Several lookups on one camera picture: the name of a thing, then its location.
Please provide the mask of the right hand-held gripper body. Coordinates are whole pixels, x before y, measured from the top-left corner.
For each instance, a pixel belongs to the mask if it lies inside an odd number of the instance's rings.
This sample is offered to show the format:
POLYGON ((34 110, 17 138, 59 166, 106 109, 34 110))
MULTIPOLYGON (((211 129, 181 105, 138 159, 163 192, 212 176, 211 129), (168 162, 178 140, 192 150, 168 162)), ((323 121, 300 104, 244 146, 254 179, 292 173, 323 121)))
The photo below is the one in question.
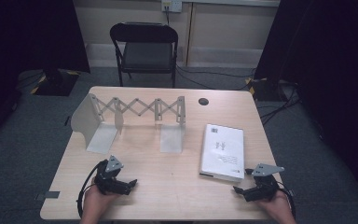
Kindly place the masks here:
POLYGON ((259 201, 263 199, 271 200, 279 189, 277 180, 274 174, 283 172, 284 168, 281 166, 269 165, 259 163, 254 168, 251 175, 255 181, 255 187, 246 189, 244 191, 244 199, 246 202, 259 201))

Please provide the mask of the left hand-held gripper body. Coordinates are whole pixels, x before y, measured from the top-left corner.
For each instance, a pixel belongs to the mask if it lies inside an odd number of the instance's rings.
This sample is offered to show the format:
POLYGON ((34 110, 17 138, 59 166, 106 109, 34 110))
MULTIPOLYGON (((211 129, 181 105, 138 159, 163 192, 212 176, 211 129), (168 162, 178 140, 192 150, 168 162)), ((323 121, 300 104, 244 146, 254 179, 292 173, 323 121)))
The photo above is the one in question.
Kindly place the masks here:
POLYGON ((123 167, 124 165, 114 155, 97 164, 97 175, 94 178, 94 183, 102 194, 111 192, 125 195, 123 189, 130 188, 129 184, 117 180, 117 175, 123 167))

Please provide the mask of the white book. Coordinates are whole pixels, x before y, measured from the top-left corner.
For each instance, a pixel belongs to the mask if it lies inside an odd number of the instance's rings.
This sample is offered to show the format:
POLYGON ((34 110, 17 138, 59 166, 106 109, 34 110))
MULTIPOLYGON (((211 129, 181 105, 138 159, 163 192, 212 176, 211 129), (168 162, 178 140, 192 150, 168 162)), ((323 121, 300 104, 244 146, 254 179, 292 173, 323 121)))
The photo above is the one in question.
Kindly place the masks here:
POLYGON ((244 179, 243 129, 206 125, 200 174, 232 182, 241 182, 244 179))

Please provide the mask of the grey expandable metal book rack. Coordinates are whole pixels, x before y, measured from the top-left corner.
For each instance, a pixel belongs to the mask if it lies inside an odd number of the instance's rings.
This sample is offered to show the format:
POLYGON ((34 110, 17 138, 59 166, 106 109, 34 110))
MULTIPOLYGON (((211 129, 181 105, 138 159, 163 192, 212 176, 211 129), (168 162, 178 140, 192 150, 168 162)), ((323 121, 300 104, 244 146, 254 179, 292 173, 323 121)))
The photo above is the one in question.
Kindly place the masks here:
POLYGON ((183 151, 186 131, 186 98, 178 96, 167 103, 160 98, 145 102, 134 98, 125 102, 113 97, 108 103, 89 93, 71 117, 71 128, 81 133, 85 139, 88 152, 106 154, 118 133, 125 125, 124 114, 131 112, 141 117, 152 114, 156 129, 159 131, 159 150, 164 153, 181 153, 183 151))

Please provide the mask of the person's right hand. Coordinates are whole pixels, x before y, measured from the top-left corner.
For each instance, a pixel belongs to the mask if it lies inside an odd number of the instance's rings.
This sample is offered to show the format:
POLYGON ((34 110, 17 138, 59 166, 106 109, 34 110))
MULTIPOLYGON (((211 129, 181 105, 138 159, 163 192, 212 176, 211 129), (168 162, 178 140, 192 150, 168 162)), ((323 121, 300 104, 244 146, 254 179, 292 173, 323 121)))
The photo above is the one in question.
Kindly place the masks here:
POLYGON ((255 203, 263 208, 274 220, 275 218, 293 217, 286 195, 277 191, 271 200, 259 200, 255 203))

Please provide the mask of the person's left hand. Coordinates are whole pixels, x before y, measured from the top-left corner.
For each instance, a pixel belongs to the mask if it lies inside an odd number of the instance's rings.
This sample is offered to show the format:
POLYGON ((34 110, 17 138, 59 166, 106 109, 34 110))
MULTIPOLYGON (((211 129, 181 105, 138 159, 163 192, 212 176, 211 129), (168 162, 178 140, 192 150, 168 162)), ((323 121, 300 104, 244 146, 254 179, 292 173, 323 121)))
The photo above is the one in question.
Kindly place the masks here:
POLYGON ((82 217, 101 217, 118 197, 119 194, 102 194, 97 186, 92 185, 85 193, 82 217))

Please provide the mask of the grey tape strip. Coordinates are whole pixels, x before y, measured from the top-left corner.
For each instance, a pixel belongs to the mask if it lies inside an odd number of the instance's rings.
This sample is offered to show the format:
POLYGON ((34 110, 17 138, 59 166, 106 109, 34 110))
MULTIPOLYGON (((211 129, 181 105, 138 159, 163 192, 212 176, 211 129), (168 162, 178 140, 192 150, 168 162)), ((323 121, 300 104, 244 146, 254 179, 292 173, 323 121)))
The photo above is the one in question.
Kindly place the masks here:
POLYGON ((46 191, 43 193, 39 193, 35 196, 37 201, 43 202, 46 199, 57 199, 60 193, 58 191, 46 191))

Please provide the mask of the black stand base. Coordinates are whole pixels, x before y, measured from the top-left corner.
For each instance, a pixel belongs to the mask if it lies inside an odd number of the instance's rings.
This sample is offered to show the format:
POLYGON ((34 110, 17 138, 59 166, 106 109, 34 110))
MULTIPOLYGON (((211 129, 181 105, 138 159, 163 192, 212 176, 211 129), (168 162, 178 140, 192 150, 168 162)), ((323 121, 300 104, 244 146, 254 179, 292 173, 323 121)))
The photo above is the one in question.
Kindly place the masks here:
POLYGON ((287 102, 289 97, 280 86, 273 86, 264 79, 245 79, 248 92, 258 102, 287 102))
POLYGON ((34 95, 69 96, 79 78, 76 71, 43 69, 42 77, 31 90, 34 95))

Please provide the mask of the black folding chair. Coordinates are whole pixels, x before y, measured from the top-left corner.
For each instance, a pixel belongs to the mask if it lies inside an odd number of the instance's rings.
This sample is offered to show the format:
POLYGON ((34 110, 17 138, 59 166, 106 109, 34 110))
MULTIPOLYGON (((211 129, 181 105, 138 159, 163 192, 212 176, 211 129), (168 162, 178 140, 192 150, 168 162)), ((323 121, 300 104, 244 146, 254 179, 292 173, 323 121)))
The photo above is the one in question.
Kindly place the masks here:
POLYGON ((120 86, 123 73, 170 74, 175 87, 178 34, 169 25, 120 22, 110 29, 115 46, 120 86))

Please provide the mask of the dark curtain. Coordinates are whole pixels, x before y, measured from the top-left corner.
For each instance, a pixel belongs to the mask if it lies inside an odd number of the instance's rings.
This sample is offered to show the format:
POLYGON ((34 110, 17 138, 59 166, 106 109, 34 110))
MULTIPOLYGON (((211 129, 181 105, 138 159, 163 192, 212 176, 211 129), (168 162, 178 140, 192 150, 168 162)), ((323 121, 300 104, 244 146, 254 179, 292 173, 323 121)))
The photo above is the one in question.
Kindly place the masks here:
POLYGON ((358 0, 280 0, 255 76, 297 84, 358 181, 358 0))
POLYGON ((74 0, 0 0, 0 125, 38 69, 90 70, 74 0))

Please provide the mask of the white wall socket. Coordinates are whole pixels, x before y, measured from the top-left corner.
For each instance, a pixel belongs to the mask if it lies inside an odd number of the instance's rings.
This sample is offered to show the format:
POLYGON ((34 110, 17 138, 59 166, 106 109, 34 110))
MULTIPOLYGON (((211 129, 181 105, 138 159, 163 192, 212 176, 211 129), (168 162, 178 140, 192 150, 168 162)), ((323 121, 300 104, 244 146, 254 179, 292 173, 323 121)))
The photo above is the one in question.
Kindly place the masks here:
POLYGON ((161 0, 161 10, 163 12, 181 13, 182 7, 181 0, 161 0))

